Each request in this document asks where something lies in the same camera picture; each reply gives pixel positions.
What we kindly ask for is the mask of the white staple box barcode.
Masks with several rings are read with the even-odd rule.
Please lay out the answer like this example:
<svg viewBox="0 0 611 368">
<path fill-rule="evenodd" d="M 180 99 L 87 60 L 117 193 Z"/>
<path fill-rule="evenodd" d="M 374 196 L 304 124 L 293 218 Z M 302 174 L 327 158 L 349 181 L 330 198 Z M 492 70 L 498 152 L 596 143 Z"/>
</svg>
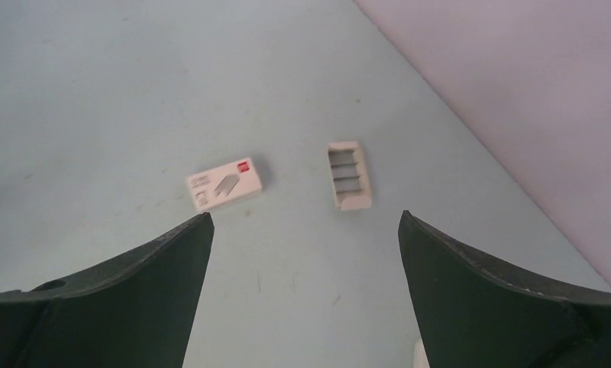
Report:
<svg viewBox="0 0 611 368">
<path fill-rule="evenodd" d="M 340 211 L 371 208 L 373 191 L 361 144 L 358 141 L 329 143 L 327 161 L 336 208 Z"/>
</svg>

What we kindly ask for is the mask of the grey white stapler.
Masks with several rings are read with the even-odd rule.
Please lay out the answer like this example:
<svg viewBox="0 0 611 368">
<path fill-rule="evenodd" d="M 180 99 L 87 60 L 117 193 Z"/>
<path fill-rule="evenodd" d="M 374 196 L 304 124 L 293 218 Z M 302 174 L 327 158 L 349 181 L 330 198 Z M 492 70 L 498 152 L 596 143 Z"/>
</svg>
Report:
<svg viewBox="0 0 611 368">
<path fill-rule="evenodd" d="M 412 368 L 429 368 L 429 361 L 425 353 L 422 339 L 419 338 L 414 344 L 414 357 Z"/>
</svg>

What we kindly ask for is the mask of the small white staple box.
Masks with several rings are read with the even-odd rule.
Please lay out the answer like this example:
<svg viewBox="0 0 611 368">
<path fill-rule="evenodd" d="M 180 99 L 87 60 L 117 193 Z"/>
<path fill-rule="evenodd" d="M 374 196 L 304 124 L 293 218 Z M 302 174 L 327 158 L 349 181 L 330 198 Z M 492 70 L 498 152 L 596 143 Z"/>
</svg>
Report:
<svg viewBox="0 0 611 368">
<path fill-rule="evenodd" d="M 245 200 L 263 189 L 251 157 L 192 174 L 186 185 L 198 213 Z"/>
</svg>

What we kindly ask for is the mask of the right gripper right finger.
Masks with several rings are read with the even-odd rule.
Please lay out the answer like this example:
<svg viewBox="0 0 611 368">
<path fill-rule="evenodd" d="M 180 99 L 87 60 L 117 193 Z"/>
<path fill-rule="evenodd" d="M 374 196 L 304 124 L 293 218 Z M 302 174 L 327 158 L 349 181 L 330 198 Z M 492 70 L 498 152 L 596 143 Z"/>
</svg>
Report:
<svg viewBox="0 0 611 368">
<path fill-rule="evenodd" d="M 611 293 L 528 271 L 404 212 L 402 265 L 433 367 L 611 367 Z"/>
</svg>

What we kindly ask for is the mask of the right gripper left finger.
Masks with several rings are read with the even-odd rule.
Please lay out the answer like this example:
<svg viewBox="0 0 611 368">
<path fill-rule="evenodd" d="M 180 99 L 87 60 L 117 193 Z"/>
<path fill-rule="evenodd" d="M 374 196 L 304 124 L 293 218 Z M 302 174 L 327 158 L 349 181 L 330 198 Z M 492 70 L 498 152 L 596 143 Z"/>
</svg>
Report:
<svg viewBox="0 0 611 368">
<path fill-rule="evenodd" d="M 0 293 L 0 367 L 181 367 L 214 234 L 203 213 L 83 271 Z"/>
</svg>

